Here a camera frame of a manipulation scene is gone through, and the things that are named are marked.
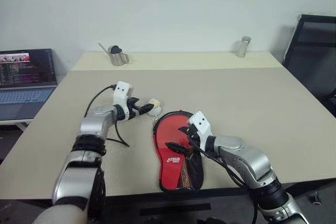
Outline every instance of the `beige table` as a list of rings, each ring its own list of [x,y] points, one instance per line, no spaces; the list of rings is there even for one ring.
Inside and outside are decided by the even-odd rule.
[[[142,70],[132,70],[135,65],[109,65],[104,54],[85,54],[0,166],[0,198],[49,198],[87,104],[118,80],[134,86],[141,104],[160,99],[164,113],[202,110],[214,134],[241,136],[262,149],[283,183],[336,177],[336,119],[269,53],[243,59],[193,55],[197,70],[188,64],[191,54],[164,54],[178,65],[162,61],[162,54],[131,54],[133,62],[144,61]],[[111,95],[105,92],[94,105],[110,102]],[[151,118],[137,117],[119,128],[131,148],[106,142],[107,195],[160,192]],[[113,129],[109,135],[115,137]],[[235,187],[224,169],[207,159],[203,164],[203,189]]]

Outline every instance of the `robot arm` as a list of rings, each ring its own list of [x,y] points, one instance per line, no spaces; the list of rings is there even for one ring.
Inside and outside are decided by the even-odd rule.
[[[220,158],[232,167],[249,189],[250,198],[270,223],[308,223],[293,197],[282,188],[268,157],[235,136],[213,136],[211,126],[201,111],[181,129],[190,141],[199,141],[200,149]]]
[[[76,141],[67,156],[52,193],[53,206],[35,220],[35,224],[87,223],[99,218],[105,198],[104,172],[101,170],[105,155],[108,130],[117,121],[149,112],[154,105],[138,107],[138,98],[130,97],[133,88],[119,81],[114,89],[113,103],[94,108],[86,114],[80,125]]]

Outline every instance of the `floor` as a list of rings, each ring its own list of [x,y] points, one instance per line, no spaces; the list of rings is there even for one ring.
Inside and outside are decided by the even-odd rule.
[[[0,162],[14,146],[22,131],[15,126],[0,127]],[[298,205],[310,223],[336,223],[336,185],[320,191],[322,206],[311,204],[308,196],[297,199]],[[170,207],[166,213],[162,209]],[[17,200],[0,200],[0,224],[28,224],[43,211],[43,208]],[[103,223],[143,223],[156,217],[163,224],[195,223],[209,217],[221,219],[227,224],[251,223],[253,206],[247,196],[214,197],[194,200],[142,202],[108,207],[104,210]],[[266,223],[259,214],[257,223]]]

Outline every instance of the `white wall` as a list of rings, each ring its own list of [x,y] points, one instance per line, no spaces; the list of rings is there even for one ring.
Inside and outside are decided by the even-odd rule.
[[[84,51],[249,50],[280,59],[299,14],[336,13],[336,0],[0,0],[0,49],[52,48],[58,74]]]

